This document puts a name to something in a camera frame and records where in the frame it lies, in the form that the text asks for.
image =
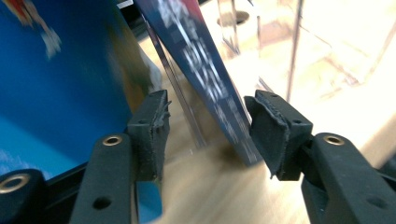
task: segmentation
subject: hole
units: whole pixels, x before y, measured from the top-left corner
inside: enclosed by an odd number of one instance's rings
[[[326,136],[323,137],[323,139],[327,143],[335,145],[335,146],[341,146],[341,145],[343,145],[345,143],[343,139],[341,139],[339,137],[336,137],[336,136],[326,135]]]
[[[21,179],[12,179],[9,180],[8,182],[6,182],[6,184],[4,185],[4,187],[6,188],[15,188],[15,186],[18,186],[20,183],[22,182]]]
[[[248,13],[246,11],[236,11],[236,25],[240,25],[243,24],[245,21],[248,20]]]
[[[380,199],[378,197],[375,197],[375,196],[371,197],[371,198],[368,198],[367,202],[369,204],[377,207],[377,208],[380,208],[380,209],[387,209],[388,208],[388,205],[387,205],[387,203],[384,200],[382,200],[382,199]]]
[[[138,121],[139,124],[147,124],[148,122],[145,119],[141,119]]]
[[[105,140],[103,140],[103,145],[112,147],[119,144],[122,141],[122,138],[118,135],[109,136]]]
[[[29,182],[28,174],[12,175],[0,183],[0,194],[10,193],[22,188]]]
[[[108,197],[99,197],[93,202],[92,207],[96,210],[102,210],[111,205],[111,200]]]

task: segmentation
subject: blue cover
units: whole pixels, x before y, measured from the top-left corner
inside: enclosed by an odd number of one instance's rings
[[[123,131],[150,80],[116,3],[3,0],[0,24],[0,175],[52,177]]]
[[[246,165],[262,161],[235,87],[196,0],[135,0]]]

